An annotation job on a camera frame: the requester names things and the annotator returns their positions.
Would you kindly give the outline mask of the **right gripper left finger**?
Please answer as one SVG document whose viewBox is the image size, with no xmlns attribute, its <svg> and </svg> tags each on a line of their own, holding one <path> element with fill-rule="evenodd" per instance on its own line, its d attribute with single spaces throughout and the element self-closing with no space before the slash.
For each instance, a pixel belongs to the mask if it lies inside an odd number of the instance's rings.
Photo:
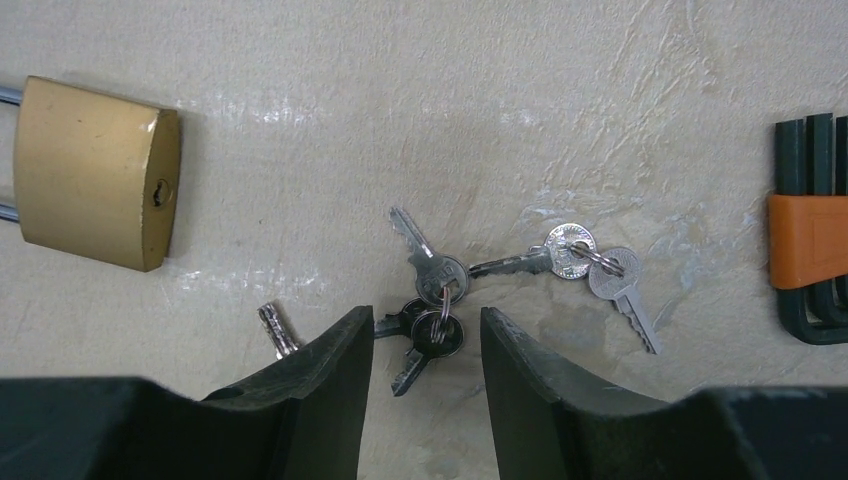
<svg viewBox="0 0 848 480">
<path fill-rule="evenodd" d="M 267 456 L 263 479 L 354 479 L 358 475 L 374 353 L 372 306 L 356 306 L 294 353 L 213 391 L 205 403 L 264 415 L 249 433 Z"/>
</svg>

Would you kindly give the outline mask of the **black headed key bunch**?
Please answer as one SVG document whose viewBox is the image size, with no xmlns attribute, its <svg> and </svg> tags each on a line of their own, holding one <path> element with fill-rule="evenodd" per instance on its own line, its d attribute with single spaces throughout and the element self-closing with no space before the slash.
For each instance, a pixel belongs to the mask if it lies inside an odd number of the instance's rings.
<svg viewBox="0 0 848 480">
<path fill-rule="evenodd" d="M 430 361 L 451 356 L 463 345 L 464 329 L 451 307 L 467 293 L 470 278 L 459 260 L 430 245 L 404 209 L 392 207 L 389 218 L 394 230 L 406 239 L 417 292 L 400 311 L 385 315 L 375 324 L 377 339 L 404 336 L 412 342 L 406 365 L 391 384 L 393 395 L 400 397 Z"/>
</svg>

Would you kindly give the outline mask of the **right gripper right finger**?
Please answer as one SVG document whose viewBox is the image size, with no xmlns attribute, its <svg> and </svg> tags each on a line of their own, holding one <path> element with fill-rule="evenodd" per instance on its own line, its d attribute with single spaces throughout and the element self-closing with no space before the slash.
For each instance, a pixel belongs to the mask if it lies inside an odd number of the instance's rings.
<svg viewBox="0 0 848 480">
<path fill-rule="evenodd" d="M 617 422 L 665 407 L 535 340 L 494 307 L 480 311 L 488 410 L 502 479 L 641 475 Z"/>
</svg>

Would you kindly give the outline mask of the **large brass padlock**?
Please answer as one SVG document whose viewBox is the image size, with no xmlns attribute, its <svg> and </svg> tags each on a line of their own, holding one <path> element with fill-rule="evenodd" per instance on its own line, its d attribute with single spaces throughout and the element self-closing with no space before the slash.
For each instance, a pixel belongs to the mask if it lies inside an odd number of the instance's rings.
<svg viewBox="0 0 848 480">
<path fill-rule="evenodd" d="M 30 76 L 3 87 L 18 107 L 14 202 L 1 206 L 34 245 L 141 272 L 168 253 L 177 205 L 177 110 Z"/>
</svg>

